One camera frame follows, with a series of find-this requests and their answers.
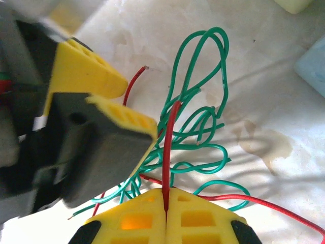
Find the white table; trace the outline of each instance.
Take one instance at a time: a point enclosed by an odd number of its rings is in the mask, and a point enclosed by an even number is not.
[[[214,140],[226,147],[233,161],[216,175],[185,175],[176,184],[193,191],[210,179],[232,180],[247,187],[252,196],[325,228],[325,98],[293,71],[295,61],[325,33],[325,1],[316,0],[301,14],[291,15],[272,0],[110,0],[78,37],[128,79],[143,65],[157,69],[141,76],[128,105],[158,119],[180,43],[190,33],[213,26],[222,27],[230,39],[230,97],[222,116],[226,126]],[[191,54],[188,48],[176,89],[181,87]],[[209,43],[192,84],[211,71],[218,59],[217,48]],[[218,75],[203,87],[184,115],[201,106],[218,106],[221,98]],[[212,150],[177,152],[172,161],[204,162],[216,156]],[[235,191],[211,187],[205,193]],[[116,204],[105,204],[100,211]],[[67,221],[73,212],[59,203],[11,220],[1,243],[67,243],[91,216],[88,211]],[[263,243],[321,240],[308,227],[263,206],[250,204],[237,214],[247,219]]]

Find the tangled green wire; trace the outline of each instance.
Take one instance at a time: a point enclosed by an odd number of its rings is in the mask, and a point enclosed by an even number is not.
[[[187,73],[185,75],[184,84],[181,90],[181,93],[172,99],[174,86],[175,86],[175,80],[176,80],[176,73],[178,64],[181,58],[181,55],[183,53],[184,48],[186,45],[195,37],[201,36],[201,39],[199,40],[194,54],[190,60],[189,67],[187,69]],[[202,50],[203,45],[205,42],[211,38],[215,44],[217,45],[219,52],[220,52],[220,62],[219,64],[214,68],[214,70],[207,75],[204,79],[202,79],[199,83],[197,83],[195,86],[188,88],[189,82],[194,70],[194,67],[196,65],[196,62],[198,60],[199,54]],[[201,86],[203,86],[205,83],[207,83],[211,78],[213,78],[219,70],[222,72],[222,84],[223,84],[223,99],[221,102],[220,107],[216,111],[215,107],[201,107],[198,110],[196,110],[183,124],[181,129],[178,132],[173,132],[173,140],[172,140],[172,150],[198,150],[200,148],[215,148],[218,150],[221,150],[223,153],[223,159],[216,162],[211,163],[203,163],[199,165],[193,165],[189,162],[178,162],[173,167],[171,167],[171,180],[170,180],[170,186],[174,186],[174,179],[175,174],[181,174],[181,173],[187,173],[191,171],[196,171],[198,173],[202,174],[214,174],[220,171],[227,162],[230,161],[230,158],[228,157],[227,150],[218,144],[210,143],[212,138],[215,135],[215,132],[217,129],[224,126],[224,124],[218,124],[217,120],[220,119],[221,114],[224,110],[224,107],[226,105],[227,99],[228,99],[228,84],[227,84],[227,76],[226,76],[226,57],[228,55],[229,51],[229,40],[224,32],[223,29],[219,27],[213,27],[206,30],[200,30],[198,32],[195,32],[191,35],[189,35],[181,44],[175,61],[173,65],[173,71],[172,71],[172,77],[171,77],[171,83],[170,83],[170,89],[165,101],[164,108],[160,115],[160,121],[158,123],[158,131],[161,133],[160,137],[158,138],[158,141],[155,145],[154,150],[152,150],[147,158],[144,160],[142,165],[139,167],[138,171],[133,175],[131,178],[127,179],[125,182],[123,182],[121,185],[118,185],[118,190],[115,191],[113,194],[101,198],[101,199],[93,199],[92,201],[94,203],[106,203],[110,200],[112,200],[115,197],[120,197],[120,203],[123,203],[125,198],[127,199],[133,199],[137,196],[139,196],[140,193],[140,187],[142,185],[142,179],[140,178],[141,173],[148,173],[152,170],[155,170],[159,167],[162,167],[163,163],[163,151],[164,148],[160,147],[160,143],[163,141],[166,133],[166,126],[167,121],[170,114],[170,109],[174,102],[176,100],[180,100],[182,105],[177,113],[176,120],[181,115],[182,111],[185,109],[187,104],[191,101],[191,99],[197,95],[201,91]],[[190,127],[189,124],[194,121],[195,118],[197,118],[194,124]],[[206,124],[209,120],[212,120],[212,126],[209,128],[206,128]],[[207,138],[202,141],[203,135],[208,135]],[[189,136],[197,136],[197,143],[196,144],[182,144],[181,142],[184,141]],[[202,186],[200,186],[195,192],[193,192],[194,195],[198,195],[202,190],[204,190],[206,187],[211,185],[227,185],[234,188],[237,188],[241,190],[246,195],[250,195],[249,191],[245,189],[243,186],[236,184],[234,182],[226,181],[226,180],[211,180],[206,183],[204,183]],[[248,201],[244,201],[236,206],[233,206],[229,208],[231,211],[236,211],[248,204]],[[73,216],[78,215],[88,209],[94,208],[95,204],[86,207],[80,211],[77,211],[73,214]]]

